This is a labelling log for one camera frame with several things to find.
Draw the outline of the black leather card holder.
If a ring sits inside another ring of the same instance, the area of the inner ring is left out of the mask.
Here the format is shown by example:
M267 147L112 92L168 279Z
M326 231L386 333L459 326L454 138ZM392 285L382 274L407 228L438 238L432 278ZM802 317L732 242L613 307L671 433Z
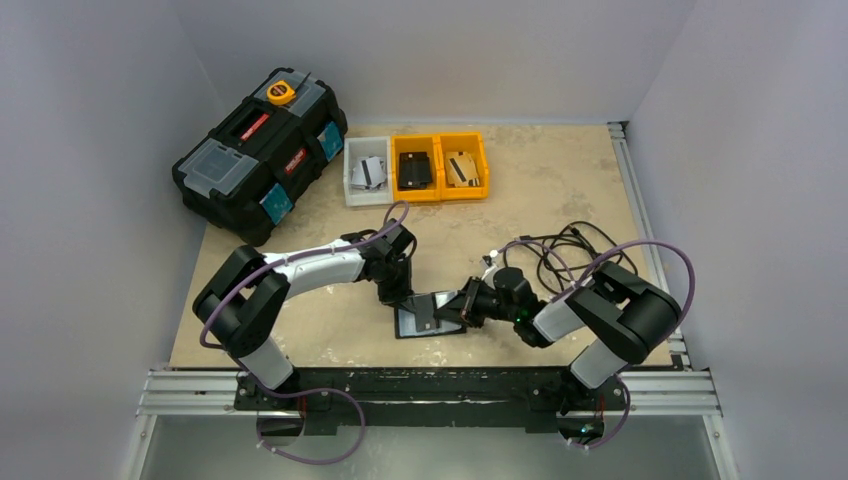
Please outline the black leather card holder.
M412 316L399 312L394 307L394 331L396 339L426 338L464 334L466 326L449 322L440 322L433 316L433 293L416 294L416 313Z

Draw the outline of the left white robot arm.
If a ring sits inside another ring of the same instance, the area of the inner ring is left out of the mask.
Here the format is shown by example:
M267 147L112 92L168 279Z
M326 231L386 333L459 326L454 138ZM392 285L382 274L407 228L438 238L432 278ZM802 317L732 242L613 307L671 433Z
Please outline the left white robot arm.
M401 225L345 234L322 247L286 254L263 255L241 246L201 290L192 311L203 334L212 334L253 376L260 397L284 409L298 395L295 368L271 338L284 302L330 285L369 281L381 304L399 306L413 295L416 246L416 237Z

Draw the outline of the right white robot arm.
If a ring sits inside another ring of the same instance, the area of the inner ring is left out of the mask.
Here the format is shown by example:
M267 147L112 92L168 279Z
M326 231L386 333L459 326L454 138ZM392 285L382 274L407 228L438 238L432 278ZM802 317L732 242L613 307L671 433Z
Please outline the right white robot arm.
M560 300L541 300L521 269L502 267L489 280L469 278L434 309L435 319L464 327L480 328L487 319L509 322L535 348L588 328L595 341L570 363L561 381L564 399L576 407L596 399L608 378L642 363L682 317L669 294L610 261L594 271L588 284Z

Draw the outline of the silver credit cards stack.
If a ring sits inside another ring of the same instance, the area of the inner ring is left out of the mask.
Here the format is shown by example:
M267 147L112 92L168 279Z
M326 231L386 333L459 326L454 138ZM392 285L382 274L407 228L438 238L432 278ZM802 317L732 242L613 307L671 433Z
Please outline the silver credit cards stack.
M359 190L377 190L387 182L385 159L380 156L359 157L350 175L350 185Z

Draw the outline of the gold credit cards stack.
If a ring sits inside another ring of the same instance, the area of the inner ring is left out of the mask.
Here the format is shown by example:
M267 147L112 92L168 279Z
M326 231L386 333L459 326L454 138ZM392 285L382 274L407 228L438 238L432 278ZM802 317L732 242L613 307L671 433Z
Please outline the gold credit cards stack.
M478 187L480 185L476 162L469 152L447 152L445 154L445 172L447 184L452 187Z

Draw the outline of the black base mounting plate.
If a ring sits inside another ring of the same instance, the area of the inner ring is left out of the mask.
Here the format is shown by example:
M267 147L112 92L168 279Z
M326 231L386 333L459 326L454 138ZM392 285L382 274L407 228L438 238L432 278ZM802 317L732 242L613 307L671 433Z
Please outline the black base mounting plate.
M587 389L564 366L300 367L287 394L266 393L245 374L234 407L269 417L292 413L308 435L340 426L521 428L566 439L600 438L630 402L623 381Z

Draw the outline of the white plastic bin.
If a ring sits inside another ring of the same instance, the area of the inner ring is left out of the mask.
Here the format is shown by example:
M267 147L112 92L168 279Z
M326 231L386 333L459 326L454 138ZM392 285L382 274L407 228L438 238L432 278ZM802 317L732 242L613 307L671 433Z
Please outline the white plastic bin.
M343 189L348 207L389 205L394 201L390 138L347 138Z

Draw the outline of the middle yellow plastic bin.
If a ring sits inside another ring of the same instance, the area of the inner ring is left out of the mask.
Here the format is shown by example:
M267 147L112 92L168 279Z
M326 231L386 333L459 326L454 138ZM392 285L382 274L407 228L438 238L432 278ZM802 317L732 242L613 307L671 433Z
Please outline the middle yellow plastic bin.
M435 203L441 199L444 172L435 135L391 137L393 199Z

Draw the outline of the yellow plastic bin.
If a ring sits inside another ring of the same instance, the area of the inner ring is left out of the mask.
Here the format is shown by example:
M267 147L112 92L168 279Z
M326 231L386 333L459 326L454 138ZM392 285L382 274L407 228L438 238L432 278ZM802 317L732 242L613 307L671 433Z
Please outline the yellow plastic bin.
M489 196L490 171L481 132L450 132L437 135L445 174L442 199L483 200Z
M444 172L435 135L391 137L393 199L435 203L441 199Z

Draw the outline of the right yellow plastic bin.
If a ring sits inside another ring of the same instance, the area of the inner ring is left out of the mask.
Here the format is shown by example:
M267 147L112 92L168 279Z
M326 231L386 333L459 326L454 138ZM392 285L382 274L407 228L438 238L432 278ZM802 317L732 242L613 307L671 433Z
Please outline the right yellow plastic bin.
M481 132L450 132L437 135L445 174L442 199L483 200L489 196L490 171Z

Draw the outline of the black plastic toolbox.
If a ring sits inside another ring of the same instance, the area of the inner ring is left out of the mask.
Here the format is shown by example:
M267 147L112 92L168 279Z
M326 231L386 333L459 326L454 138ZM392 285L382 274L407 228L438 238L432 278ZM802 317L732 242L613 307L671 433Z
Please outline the black plastic toolbox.
M266 96L279 80L297 91L286 106ZM280 67L172 166L172 179L190 211L259 247L343 151L347 131L328 84Z

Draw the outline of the yellow tape measure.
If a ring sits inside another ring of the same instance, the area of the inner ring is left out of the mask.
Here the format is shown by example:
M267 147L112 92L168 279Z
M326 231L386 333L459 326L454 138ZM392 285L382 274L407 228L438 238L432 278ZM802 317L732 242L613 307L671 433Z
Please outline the yellow tape measure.
M296 99L297 91L285 80L279 80L266 89L266 96L272 105L286 106Z

